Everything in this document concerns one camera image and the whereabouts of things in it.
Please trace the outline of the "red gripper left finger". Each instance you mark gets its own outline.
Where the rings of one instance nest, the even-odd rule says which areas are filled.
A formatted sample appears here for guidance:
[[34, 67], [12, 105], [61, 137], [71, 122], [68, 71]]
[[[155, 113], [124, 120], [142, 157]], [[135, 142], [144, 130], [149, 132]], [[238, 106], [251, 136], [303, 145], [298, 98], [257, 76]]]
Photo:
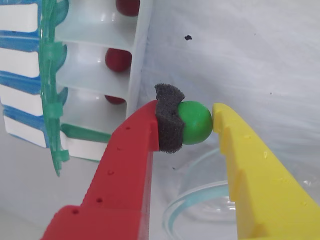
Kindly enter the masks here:
[[154, 152], [175, 153], [184, 122], [175, 86], [155, 86], [156, 99], [128, 117], [111, 135], [81, 205], [61, 208], [45, 240], [147, 240]]

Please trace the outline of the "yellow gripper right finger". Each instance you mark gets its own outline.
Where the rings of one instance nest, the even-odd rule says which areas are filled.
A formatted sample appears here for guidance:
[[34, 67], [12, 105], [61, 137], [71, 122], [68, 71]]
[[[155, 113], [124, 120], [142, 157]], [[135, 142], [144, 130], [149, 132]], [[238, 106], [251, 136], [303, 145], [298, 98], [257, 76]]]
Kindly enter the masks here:
[[240, 240], [317, 240], [320, 207], [228, 105], [212, 107]]

